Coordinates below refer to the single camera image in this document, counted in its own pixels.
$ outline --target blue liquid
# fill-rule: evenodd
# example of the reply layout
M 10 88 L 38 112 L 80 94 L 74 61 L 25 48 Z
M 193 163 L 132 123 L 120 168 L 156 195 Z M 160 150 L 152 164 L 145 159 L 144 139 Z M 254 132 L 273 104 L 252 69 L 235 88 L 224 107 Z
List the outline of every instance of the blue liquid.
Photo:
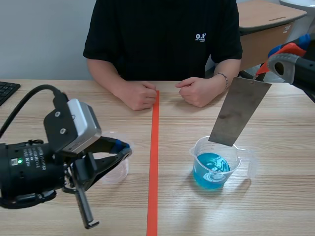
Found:
M 215 153 L 204 153 L 197 157 L 198 160 L 208 169 L 215 172 L 228 172 L 230 166 L 227 161 Z M 220 188 L 224 185 L 231 174 L 212 173 L 204 169 L 195 160 L 193 167 L 193 177 L 196 182 L 204 188 Z

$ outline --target fist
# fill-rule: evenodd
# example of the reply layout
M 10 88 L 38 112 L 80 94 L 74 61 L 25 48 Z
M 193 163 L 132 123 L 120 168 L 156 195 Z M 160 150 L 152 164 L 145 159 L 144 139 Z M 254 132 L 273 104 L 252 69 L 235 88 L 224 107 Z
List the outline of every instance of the fist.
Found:
M 146 81 L 138 83 L 126 81 L 117 94 L 117 97 L 134 111 L 153 107 L 156 96 L 156 86 Z
M 200 108 L 221 94 L 225 86 L 225 78 L 221 75 L 210 79 L 191 77 L 176 85 L 177 88 L 181 88 L 179 94 L 186 102 Z

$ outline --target measuring cup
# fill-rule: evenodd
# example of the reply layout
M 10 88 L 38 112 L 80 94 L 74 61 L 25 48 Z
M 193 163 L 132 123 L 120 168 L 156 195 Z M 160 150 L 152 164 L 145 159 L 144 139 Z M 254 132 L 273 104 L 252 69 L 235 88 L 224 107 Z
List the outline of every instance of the measuring cup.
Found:
M 130 145 L 130 148 L 133 151 L 133 142 L 130 142 L 127 140 L 126 136 L 124 134 L 119 134 L 116 132 L 111 132 L 111 131 L 106 131 L 102 133 L 103 137 L 108 137 L 108 138 L 114 138 L 114 139 L 119 139 L 125 143 L 128 143 Z M 111 156 L 112 154 L 109 153 L 94 153 L 94 158 L 95 159 L 101 159 L 107 156 Z M 117 167 L 115 167 L 113 170 L 108 172 L 105 176 L 101 178 L 103 184 L 116 184 L 121 181 L 123 181 L 128 173 L 129 173 L 129 158 L 123 160 Z
M 253 178 L 258 168 L 254 152 L 209 142 L 209 136 L 190 149 L 194 157 L 193 177 L 204 188 L 220 188 L 242 162 L 249 162 L 247 176 Z

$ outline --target wrist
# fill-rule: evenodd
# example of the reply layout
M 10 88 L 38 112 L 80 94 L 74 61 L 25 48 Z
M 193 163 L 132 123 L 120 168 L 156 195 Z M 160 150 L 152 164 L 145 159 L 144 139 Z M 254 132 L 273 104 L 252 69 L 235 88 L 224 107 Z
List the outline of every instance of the wrist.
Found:
M 129 82 L 119 77 L 110 86 L 109 91 L 117 98 L 120 98 L 121 94 L 125 93 L 125 90 Z
M 219 94 L 223 93 L 227 89 L 228 81 L 222 74 L 217 74 L 212 77 L 212 79 L 216 81 Z

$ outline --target metal scraper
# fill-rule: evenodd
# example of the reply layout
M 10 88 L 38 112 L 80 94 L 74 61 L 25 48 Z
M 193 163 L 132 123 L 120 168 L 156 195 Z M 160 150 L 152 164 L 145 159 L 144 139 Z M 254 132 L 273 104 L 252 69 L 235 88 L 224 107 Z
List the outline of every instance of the metal scraper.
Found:
M 235 77 L 209 141 L 233 146 L 271 84 Z

